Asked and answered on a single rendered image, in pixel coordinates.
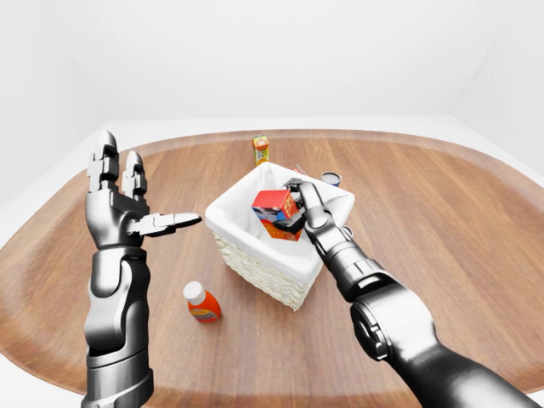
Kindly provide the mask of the red printed food box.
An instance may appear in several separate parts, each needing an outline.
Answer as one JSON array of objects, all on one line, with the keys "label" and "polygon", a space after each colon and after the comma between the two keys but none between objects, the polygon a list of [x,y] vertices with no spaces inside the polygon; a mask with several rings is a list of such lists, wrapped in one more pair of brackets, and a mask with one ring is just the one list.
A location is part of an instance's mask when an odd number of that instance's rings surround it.
[{"label": "red printed food box", "polygon": [[290,190],[261,190],[256,195],[252,210],[255,212],[263,227],[274,239],[298,241],[302,233],[284,231],[274,226],[274,221],[290,218],[298,212],[298,207],[292,198]]}]

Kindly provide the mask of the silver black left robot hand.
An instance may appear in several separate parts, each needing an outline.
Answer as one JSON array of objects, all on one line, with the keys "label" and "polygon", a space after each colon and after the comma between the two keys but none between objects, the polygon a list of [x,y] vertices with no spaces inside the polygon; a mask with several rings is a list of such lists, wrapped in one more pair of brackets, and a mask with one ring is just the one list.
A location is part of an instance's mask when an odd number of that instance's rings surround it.
[{"label": "silver black left robot hand", "polygon": [[146,236],[172,234],[202,221],[193,212],[152,213],[145,200],[147,182],[140,154],[131,150],[121,170],[116,139],[105,129],[98,133],[87,175],[86,222],[99,250],[140,247]]}]

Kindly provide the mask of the orange yellow juice carton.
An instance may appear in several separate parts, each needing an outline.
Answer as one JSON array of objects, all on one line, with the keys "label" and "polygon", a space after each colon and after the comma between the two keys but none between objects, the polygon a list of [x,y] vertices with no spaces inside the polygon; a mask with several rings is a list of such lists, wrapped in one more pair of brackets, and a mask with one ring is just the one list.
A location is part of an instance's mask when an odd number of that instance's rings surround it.
[{"label": "orange yellow juice carton", "polygon": [[252,138],[252,156],[256,167],[269,161],[269,141],[265,134]]}]

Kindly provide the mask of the white lined wicker basket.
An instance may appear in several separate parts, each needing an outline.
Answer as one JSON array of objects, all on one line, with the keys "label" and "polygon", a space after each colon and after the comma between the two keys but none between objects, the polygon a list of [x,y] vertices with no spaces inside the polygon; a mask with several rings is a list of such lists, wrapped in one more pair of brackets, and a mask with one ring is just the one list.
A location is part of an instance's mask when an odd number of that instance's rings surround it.
[{"label": "white lined wicker basket", "polygon": [[226,190],[205,211],[228,266],[246,281],[292,310],[298,310],[323,267],[306,233],[298,241],[270,237],[251,209],[261,190],[276,190],[292,178],[315,185],[338,226],[343,226],[354,206],[352,193],[271,162],[255,167]]}]

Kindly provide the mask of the orange bottle with white cap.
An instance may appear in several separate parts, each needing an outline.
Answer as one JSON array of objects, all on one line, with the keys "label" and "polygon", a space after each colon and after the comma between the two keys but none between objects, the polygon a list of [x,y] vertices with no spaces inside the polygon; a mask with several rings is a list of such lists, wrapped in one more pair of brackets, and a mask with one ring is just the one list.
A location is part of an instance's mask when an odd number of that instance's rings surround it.
[{"label": "orange bottle with white cap", "polygon": [[191,281],[185,285],[183,295],[191,315],[201,323],[220,319],[222,310],[217,299],[200,282]]}]

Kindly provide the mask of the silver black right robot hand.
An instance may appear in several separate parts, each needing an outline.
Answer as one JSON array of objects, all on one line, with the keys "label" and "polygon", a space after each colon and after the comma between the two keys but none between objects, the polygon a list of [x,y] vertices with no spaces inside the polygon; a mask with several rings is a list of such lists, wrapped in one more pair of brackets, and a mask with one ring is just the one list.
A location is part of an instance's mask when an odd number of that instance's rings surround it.
[{"label": "silver black right robot hand", "polygon": [[305,229],[310,241],[315,244],[328,230],[337,227],[331,211],[325,206],[313,183],[291,178],[285,186],[291,192],[299,193],[296,203],[300,211],[290,218],[274,221],[273,225],[277,229],[293,234]]}]

